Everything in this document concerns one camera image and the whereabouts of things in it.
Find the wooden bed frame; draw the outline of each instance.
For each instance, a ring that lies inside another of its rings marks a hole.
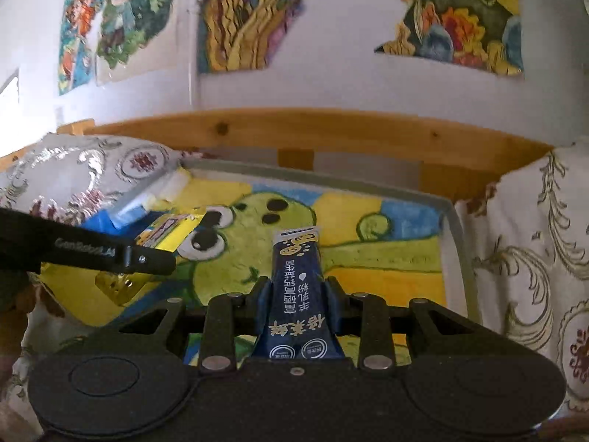
[[[312,108],[224,109],[133,119],[96,126],[92,119],[58,133],[141,138],[175,150],[260,147],[278,151],[278,164],[313,169],[315,151],[373,154],[420,163],[420,191],[452,201],[469,199],[506,172],[545,155],[551,146],[492,129],[395,113]],[[0,171],[23,148],[0,158]]]

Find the blue carton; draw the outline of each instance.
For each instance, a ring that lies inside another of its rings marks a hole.
[[[272,301],[253,355],[272,359],[345,357],[328,324],[318,228],[277,234],[272,263]]]

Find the white wall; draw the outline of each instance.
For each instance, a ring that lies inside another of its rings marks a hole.
[[[20,70],[22,144],[57,123],[98,123],[229,106],[332,106],[437,116],[566,144],[589,125],[589,17],[581,0],[521,0],[525,76],[502,78],[373,53],[392,39],[399,0],[305,0],[272,66],[194,74],[195,2],[181,0],[178,66],[58,97],[64,0],[0,0],[0,85]],[[94,22],[98,28],[99,19]],[[0,122],[0,131],[7,122]]]

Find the white cloth with floral pattern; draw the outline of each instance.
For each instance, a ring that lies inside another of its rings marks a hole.
[[[482,322],[554,361],[559,415],[589,411],[589,139],[456,205],[473,251]]]
[[[0,207],[78,225],[180,157],[134,138],[48,134],[0,174]]]

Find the poster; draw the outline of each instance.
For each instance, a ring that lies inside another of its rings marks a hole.
[[[303,0],[202,0],[198,72],[265,68],[302,11]]]
[[[523,71],[518,0],[403,0],[396,39],[378,53],[418,56],[500,75]]]
[[[97,81],[119,81],[176,62],[175,0],[105,0]]]
[[[104,0],[66,0],[61,18],[58,90],[60,95],[94,76],[94,52],[88,34]]]

